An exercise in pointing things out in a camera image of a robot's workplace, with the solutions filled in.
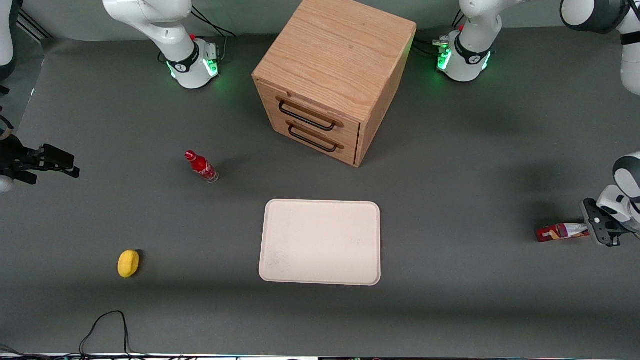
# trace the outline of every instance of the red can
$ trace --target red can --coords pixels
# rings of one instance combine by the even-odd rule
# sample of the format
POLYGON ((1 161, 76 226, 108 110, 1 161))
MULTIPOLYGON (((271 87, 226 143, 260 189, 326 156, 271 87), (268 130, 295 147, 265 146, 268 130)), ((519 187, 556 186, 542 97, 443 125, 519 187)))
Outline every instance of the red can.
POLYGON ((184 154, 184 157, 189 160, 193 171, 200 174, 202 179, 208 183, 213 183, 215 180, 218 180, 218 172, 203 156, 199 156, 195 152, 189 150, 184 154))

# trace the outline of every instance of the cable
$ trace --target cable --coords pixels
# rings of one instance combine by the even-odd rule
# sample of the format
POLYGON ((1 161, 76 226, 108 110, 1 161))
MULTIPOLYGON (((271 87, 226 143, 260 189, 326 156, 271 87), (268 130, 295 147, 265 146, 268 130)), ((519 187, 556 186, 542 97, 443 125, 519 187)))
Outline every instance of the cable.
POLYGON ((89 333, 84 337, 84 339, 82 339, 82 341, 80 341, 80 345, 78 346, 78 352, 82 355, 83 359, 86 358, 86 353, 84 352, 84 344, 86 343, 87 340, 89 340, 89 338, 93 334, 93 331, 95 330, 95 327, 98 325, 98 322, 100 322, 100 320, 105 316, 114 314, 114 313, 118 313, 122 317, 122 324, 124 325, 124 353, 127 354, 128 356, 133 357, 131 355, 131 352, 134 352, 134 351, 131 350, 131 346, 129 345, 129 328, 127 327, 127 319, 125 318, 124 313, 122 311, 114 310, 114 311, 110 311, 108 313, 104 313, 100 315, 100 317, 98 317, 98 319, 96 319, 96 321, 93 323, 93 326, 91 326, 91 330, 89 330, 89 333))
POLYGON ((32 359, 51 360, 51 358, 49 356, 36 355, 36 354, 23 354, 22 352, 14 350, 14 349, 12 349, 11 347, 9 347, 8 345, 5 345, 5 344, 0 344, 0 351, 9 352, 11 354, 16 354, 16 355, 20 355, 22 357, 28 357, 28 358, 32 358, 32 359))
POLYGON ((438 54, 436 54, 436 53, 431 53, 431 52, 429 52, 429 51, 426 51, 426 50, 424 50, 424 49, 421 49, 421 48, 417 47, 415 44, 412 44, 412 45, 411 45, 411 48, 412 48, 413 50, 416 50, 416 51, 417 51, 418 53, 420 53, 421 55, 432 56, 432 57, 434 57, 434 58, 437 58, 437 57, 438 57, 438 54))
POLYGON ((4 124, 6 125, 7 129, 13 130, 13 125, 11 125, 11 122, 9 122, 9 120, 7 120, 6 117, 0 115, 0 120, 2 120, 2 122, 4 122, 4 124))
POLYGON ((192 14, 193 16, 195 16, 195 18, 196 18, 196 19, 198 19, 198 20, 200 20, 200 21, 204 22, 205 24, 213 26, 213 28, 214 28, 214 29, 215 29, 215 30, 220 34, 220 36, 221 36, 221 37, 224 37, 224 36, 225 36, 225 34, 223 34, 223 33, 222 33, 222 31, 220 31, 220 30, 219 30, 219 29, 218 29, 214 24, 211 24, 208 20, 205 20, 205 19, 203 19, 203 18, 199 17, 199 16, 198 16, 198 15, 196 15, 195 13, 191 13, 191 14, 192 14))
POLYGON ((629 2, 629 6, 631 6, 631 10, 634 11, 636 17, 638 18, 638 20, 640 20, 640 11, 638 10, 638 7, 636 5, 636 0, 628 0, 629 2))
POLYGON ((462 16, 460 17, 460 19, 458 19, 458 21, 456 21, 456 24, 455 24, 453 27, 454 27, 454 28, 457 28, 457 27, 458 27, 458 24, 459 24, 459 23, 462 21, 462 19, 464 19, 464 18, 465 18, 465 15, 462 15, 462 16))
MULTIPOLYGON (((9 353, 8 349, 1 349, 0 352, 5 351, 9 353)), ((76 352, 71 354, 65 354, 61 356, 47 356, 42 354, 21 354, 20 352, 12 352, 16 356, 0 356, 1 360, 122 360, 122 359, 143 359, 143 360, 198 360, 198 359, 210 359, 214 358, 219 360, 220 356, 198 356, 198 357, 184 357, 180 355, 179 357, 167 357, 167 355, 145 355, 144 357, 136 357, 130 354, 113 354, 113 355, 94 355, 94 354, 85 354, 84 357, 81 354, 76 352)), ((226 357, 228 360, 237 360, 236 357, 226 357)))
POLYGON ((413 42, 417 42, 418 44, 424 44, 424 45, 431 45, 430 41, 427 40, 420 40, 418 38, 413 38, 413 42))
POLYGON ((231 31, 229 31, 229 30, 227 30, 227 29, 225 29, 225 28, 221 28, 221 27, 219 27, 219 26, 217 26, 217 25, 214 25, 214 24, 213 24, 211 21, 209 21, 209 19, 207 19, 207 17, 206 17, 203 13, 201 13, 201 12, 200 12, 200 10, 198 10, 198 8, 196 8, 195 6, 193 7, 193 10, 194 10, 194 11, 196 11, 196 13, 198 13, 198 15, 199 15, 199 16, 201 16, 202 18, 201 18, 201 17, 199 17, 198 15, 196 15, 195 13, 193 13, 193 12, 192 12, 191 14, 193 14, 193 16, 195 16, 195 17, 196 17, 196 18, 198 18, 199 20, 204 21, 204 22, 206 22, 207 24, 211 25, 214 29, 218 30, 218 33, 220 33, 222 36, 224 36, 224 35, 222 34, 221 30, 222 30, 222 31, 224 31, 224 32, 226 32, 226 33, 228 33, 229 35, 231 35, 231 36, 233 36, 233 37, 237 37, 237 35, 236 35, 236 34, 234 34, 234 33, 232 33, 231 31))
POLYGON ((453 21, 451 22, 451 27, 455 28, 456 27, 456 20, 458 20, 458 17, 460 16, 460 13, 462 12, 462 9, 458 10, 458 13, 456 14, 456 17, 453 18, 453 21))
POLYGON ((222 56, 219 58, 220 61, 224 60, 225 55, 227 55, 227 39, 229 39, 229 37, 225 37, 225 44, 222 45, 222 56))

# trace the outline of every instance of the plastic tray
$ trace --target plastic tray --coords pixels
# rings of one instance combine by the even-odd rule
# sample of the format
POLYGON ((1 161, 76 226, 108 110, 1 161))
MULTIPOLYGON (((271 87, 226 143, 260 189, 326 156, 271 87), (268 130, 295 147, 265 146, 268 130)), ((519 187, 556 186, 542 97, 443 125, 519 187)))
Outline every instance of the plastic tray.
POLYGON ((269 201, 264 212, 259 272, 265 281, 377 284, 378 205, 360 201, 269 201))

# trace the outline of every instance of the wooden cabinet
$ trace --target wooden cabinet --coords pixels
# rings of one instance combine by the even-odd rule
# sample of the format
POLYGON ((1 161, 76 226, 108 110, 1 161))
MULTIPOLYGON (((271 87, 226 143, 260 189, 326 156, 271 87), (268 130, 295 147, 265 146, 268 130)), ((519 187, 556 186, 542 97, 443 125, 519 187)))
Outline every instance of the wooden cabinet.
POLYGON ((252 75, 273 129, 359 167, 415 28, 352 0, 304 0, 252 75))

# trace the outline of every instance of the black metal handle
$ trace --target black metal handle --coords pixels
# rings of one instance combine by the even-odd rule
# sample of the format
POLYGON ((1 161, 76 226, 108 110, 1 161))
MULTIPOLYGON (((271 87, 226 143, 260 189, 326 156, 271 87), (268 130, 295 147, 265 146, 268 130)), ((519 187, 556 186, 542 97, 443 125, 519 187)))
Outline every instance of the black metal handle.
POLYGON ((333 148, 329 149, 328 147, 324 147, 324 146, 320 145, 319 143, 313 142, 313 141, 305 138, 304 136, 300 136, 300 135, 294 133, 293 131, 291 131, 291 130, 293 130, 293 127, 294 127, 293 124, 289 125, 289 134, 291 134, 291 136, 295 137, 296 139, 300 139, 300 140, 302 140, 302 141, 304 141, 304 142, 306 142, 308 144, 311 144, 311 145, 317 147, 318 149, 322 149, 322 150, 324 150, 326 152, 334 152, 336 149, 338 149, 338 144, 336 144, 336 143, 333 145, 333 148))
POLYGON ((309 125, 311 125, 313 127, 317 127, 320 130, 331 131, 331 130, 333 130, 333 127, 335 126, 335 121, 333 121, 331 123, 331 126, 329 126, 329 127, 322 126, 322 125, 318 124, 317 122, 313 122, 313 121, 311 121, 309 119, 306 119, 306 118, 304 118, 304 117, 302 117, 302 116, 300 116, 300 115, 298 115, 296 113, 292 113, 291 111, 283 108, 282 107, 283 105, 284 105, 284 100, 280 100, 280 105, 278 105, 278 109, 280 109, 280 111, 282 113, 287 114, 288 116, 290 116, 290 117, 292 117, 294 119, 298 119, 298 120, 300 120, 300 121, 302 121, 302 122, 304 122, 306 124, 309 124, 309 125))

